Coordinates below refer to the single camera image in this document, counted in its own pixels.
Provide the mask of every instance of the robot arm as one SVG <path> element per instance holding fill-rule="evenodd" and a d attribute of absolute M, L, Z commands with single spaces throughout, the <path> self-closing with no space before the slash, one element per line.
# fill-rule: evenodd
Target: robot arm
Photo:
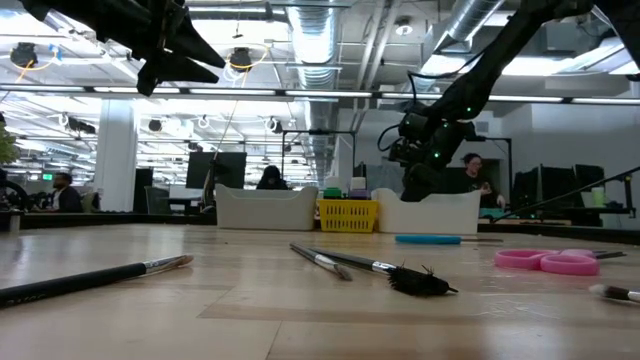
<path fill-rule="evenodd" d="M 403 201 L 420 201 L 439 188 L 442 170 L 465 139 L 475 135 L 471 122 L 489 100 L 502 70 L 546 22 L 588 13 L 591 0 L 522 0 L 477 64 L 458 78 L 433 105 L 416 104 L 398 126 L 401 141 L 389 159 L 406 167 Z"/>

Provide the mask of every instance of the man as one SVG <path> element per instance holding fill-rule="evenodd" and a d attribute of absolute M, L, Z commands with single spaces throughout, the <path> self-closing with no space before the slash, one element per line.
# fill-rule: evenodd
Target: man
<path fill-rule="evenodd" d="M 82 200 L 78 191 L 71 187 L 73 178 L 67 173 L 57 173 L 53 179 L 53 206 L 39 210 L 48 213 L 81 213 Z"/>
<path fill-rule="evenodd" d="M 465 174 L 467 175 L 465 179 L 467 191 L 480 190 L 482 193 L 480 207 L 493 208 L 498 205 L 504 209 L 507 205 L 504 196 L 495 191 L 489 179 L 484 178 L 480 174 L 480 169 L 482 169 L 482 158 L 480 155 L 470 153 L 465 155 L 462 161 L 464 161 Z"/>

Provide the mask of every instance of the yellow plastic crate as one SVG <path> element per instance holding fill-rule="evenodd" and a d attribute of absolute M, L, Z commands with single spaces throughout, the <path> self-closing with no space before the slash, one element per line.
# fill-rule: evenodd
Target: yellow plastic crate
<path fill-rule="evenodd" d="M 373 200 L 318 200 L 322 231 L 370 233 L 378 215 Z"/>

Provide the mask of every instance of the white storage container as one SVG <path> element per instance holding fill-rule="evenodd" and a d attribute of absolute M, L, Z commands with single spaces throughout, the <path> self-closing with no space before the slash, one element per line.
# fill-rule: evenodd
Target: white storage container
<path fill-rule="evenodd" d="M 480 191 L 433 194 L 418 203 L 403 202 L 390 189 L 372 194 L 378 201 L 378 231 L 394 234 L 475 235 Z"/>
<path fill-rule="evenodd" d="M 218 226 L 225 229 L 313 230 L 318 188 L 242 190 L 216 184 Z"/>

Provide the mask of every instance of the wooden table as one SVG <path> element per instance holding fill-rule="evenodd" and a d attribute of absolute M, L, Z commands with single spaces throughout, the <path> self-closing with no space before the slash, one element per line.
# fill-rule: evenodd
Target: wooden table
<path fill-rule="evenodd" d="M 640 306 L 591 296 L 640 287 L 640 250 L 529 235 L 461 246 L 389 235 L 118 225 L 0 237 L 0 286 L 191 253 L 191 267 L 0 311 L 3 360 L 638 359 Z M 332 274 L 288 248 L 315 245 L 418 269 L 460 293 L 418 299 L 385 278 Z M 497 269 L 502 248 L 624 250 L 600 277 Z"/>

